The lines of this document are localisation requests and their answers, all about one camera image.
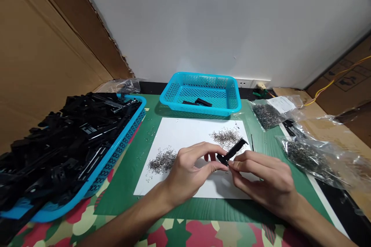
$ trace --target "hand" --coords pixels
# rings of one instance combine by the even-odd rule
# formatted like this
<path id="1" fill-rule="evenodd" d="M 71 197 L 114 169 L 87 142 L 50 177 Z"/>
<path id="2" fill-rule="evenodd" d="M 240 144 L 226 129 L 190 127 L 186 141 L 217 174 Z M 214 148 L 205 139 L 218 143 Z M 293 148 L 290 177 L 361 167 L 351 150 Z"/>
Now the hand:
<path id="1" fill-rule="evenodd" d="M 197 159 L 208 154 L 215 157 L 215 153 L 227 154 L 219 145 L 206 142 L 179 150 L 170 174 L 162 184 L 171 205 L 175 207 L 192 198 L 212 172 L 228 171 L 227 166 L 217 161 L 211 161 L 202 168 L 195 167 Z"/>
<path id="2" fill-rule="evenodd" d="M 291 169 L 281 160 L 245 151 L 229 161 L 233 183 L 254 201 L 286 221 L 295 217 L 302 197 L 295 189 Z M 249 181 L 240 172 L 252 173 L 263 181 Z"/>

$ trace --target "yellow wire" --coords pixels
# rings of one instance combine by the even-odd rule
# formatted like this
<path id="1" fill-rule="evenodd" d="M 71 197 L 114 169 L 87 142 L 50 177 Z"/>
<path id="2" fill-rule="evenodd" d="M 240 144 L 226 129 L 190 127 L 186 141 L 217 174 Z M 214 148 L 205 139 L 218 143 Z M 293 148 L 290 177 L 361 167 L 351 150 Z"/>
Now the yellow wire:
<path id="1" fill-rule="evenodd" d="M 339 73 L 337 73 L 337 74 L 334 76 L 333 80 L 330 81 L 330 83 L 329 83 L 326 87 L 323 87 L 322 89 L 319 89 L 319 90 L 316 92 L 314 98 L 313 98 L 309 103 L 304 104 L 304 106 L 308 106 L 308 105 L 311 105 L 312 103 L 316 102 L 316 99 L 319 97 L 320 93 L 322 93 L 324 90 L 326 90 L 328 87 L 330 87 L 330 86 L 335 82 L 336 78 L 337 78 L 340 74 L 342 74 L 342 73 L 344 73 L 344 72 L 347 72 L 347 71 L 350 71 L 352 68 L 354 68 L 355 66 L 358 66 L 360 63 L 363 63 L 364 61 L 366 61 L 366 60 L 369 59 L 369 58 L 371 58 L 371 55 L 368 56 L 368 57 L 366 57 L 366 58 L 363 58 L 363 59 L 359 60 L 357 63 L 354 63 L 353 65 L 351 65 L 349 68 L 347 68 L 347 69 L 345 69 L 345 70 L 340 71 Z"/>

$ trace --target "cable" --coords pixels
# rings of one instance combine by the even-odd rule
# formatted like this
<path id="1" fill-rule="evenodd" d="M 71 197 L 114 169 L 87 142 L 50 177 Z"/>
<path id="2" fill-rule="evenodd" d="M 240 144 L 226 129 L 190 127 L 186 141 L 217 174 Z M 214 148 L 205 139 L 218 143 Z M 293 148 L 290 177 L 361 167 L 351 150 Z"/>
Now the cable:
<path id="1" fill-rule="evenodd" d="M 366 58 L 363 58 L 363 59 L 359 60 L 357 63 L 354 63 L 353 65 L 351 65 L 349 68 L 347 68 L 347 69 L 345 69 L 345 70 L 340 71 L 339 73 L 337 73 L 337 74 L 334 76 L 333 80 L 330 81 L 330 83 L 329 83 L 326 87 L 323 87 L 322 89 L 319 89 L 319 90 L 316 92 L 314 98 L 313 98 L 310 102 L 304 104 L 304 106 L 308 106 L 308 105 L 311 105 L 312 103 L 316 102 L 316 99 L 319 97 L 319 95 L 320 95 L 324 90 L 326 90 L 328 87 L 330 87 L 332 84 L 334 84 L 335 80 L 338 78 L 338 76 L 339 76 L 340 74 L 345 73 L 345 72 L 347 72 L 347 71 L 350 71 L 352 68 L 358 66 L 360 63 L 363 63 L 364 61 L 366 61 L 366 60 L 369 59 L 369 58 L 371 58 L 371 55 L 368 56 L 368 57 L 366 57 Z"/>
<path id="2" fill-rule="evenodd" d="M 267 93 L 269 93 L 272 97 L 276 97 L 276 96 L 272 95 L 270 92 L 268 92 L 267 89 L 264 89 L 264 91 L 267 92 Z"/>

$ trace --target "green cutting mat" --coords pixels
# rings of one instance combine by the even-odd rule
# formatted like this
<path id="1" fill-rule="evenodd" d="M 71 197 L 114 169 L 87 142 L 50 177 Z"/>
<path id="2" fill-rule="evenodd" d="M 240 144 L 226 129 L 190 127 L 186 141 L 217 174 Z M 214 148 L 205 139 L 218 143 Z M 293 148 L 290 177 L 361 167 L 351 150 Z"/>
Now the green cutting mat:
<path id="1" fill-rule="evenodd" d="M 147 99 L 146 108 L 149 108 L 149 110 L 134 140 L 126 151 L 117 173 L 104 193 L 95 214 L 119 215 L 139 200 L 140 197 L 134 196 L 133 192 L 145 166 L 144 164 L 162 117 L 207 118 L 242 120 L 248 138 L 250 138 L 251 133 L 253 134 L 255 151 L 278 157 L 288 163 L 291 167 L 297 191 L 331 222 L 307 176 L 286 159 L 283 150 L 274 138 L 275 135 L 283 135 L 280 127 L 277 126 L 267 132 L 263 132 L 251 110 L 249 101 L 242 100 L 242 109 L 239 113 L 233 114 L 228 118 L 221 118 L 218 116 L 173 111 L 159 102 L 158 95 L 141 96 Z M 265 224 L 284 223 L 283 220 L 271 214 L 254 201 L 236 199 L 192 198 L 169 212 L 165 218 L 259 222 Z"/>

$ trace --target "forearm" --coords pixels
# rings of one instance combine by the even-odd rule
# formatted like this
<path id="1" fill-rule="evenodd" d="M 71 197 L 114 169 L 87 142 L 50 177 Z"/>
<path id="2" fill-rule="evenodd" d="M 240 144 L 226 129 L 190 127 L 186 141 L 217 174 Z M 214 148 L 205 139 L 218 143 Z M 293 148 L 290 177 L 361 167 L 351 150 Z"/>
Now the forearm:
<path id="1" fill-rule="evenodd" d="M 297 213 L 288 219 L 288 222 L 321 246 L 356 246 L 320 215 L 302 196 Z"/>
<path id="2" fill-rule="evenodd" d="M 133 246 L 171 209 L 163 194 L 162 183 L 159 183 L 130 209 L 85 238 L 79 246 Z"/>

